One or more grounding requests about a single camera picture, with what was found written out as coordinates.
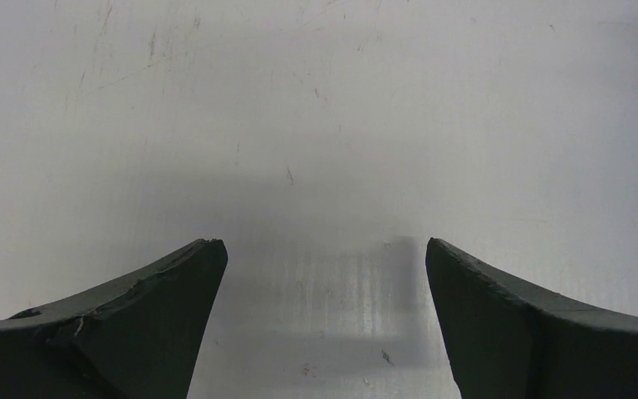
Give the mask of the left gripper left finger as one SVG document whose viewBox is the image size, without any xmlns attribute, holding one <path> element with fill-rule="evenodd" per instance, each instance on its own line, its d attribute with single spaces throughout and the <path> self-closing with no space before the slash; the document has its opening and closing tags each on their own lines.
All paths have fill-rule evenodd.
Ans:
<svg viewBox="0 0 638 399">
<path fill-rule="evenodd" d="M 185 398 L 228 263 L 198 239 L 0 319 L 0 398 Z"/>
</svg>

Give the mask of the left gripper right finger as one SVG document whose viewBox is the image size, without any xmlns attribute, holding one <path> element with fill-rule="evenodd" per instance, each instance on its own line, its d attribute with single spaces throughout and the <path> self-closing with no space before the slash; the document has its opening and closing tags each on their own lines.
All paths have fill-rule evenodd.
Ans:
<svg viewBox="0 0 638 399">
<path fill-rule="evenodd" d="M 565 297 L 442 239 L 425 269 L 464 398 L 638 398 L 638 317 Z"/>
</svg>

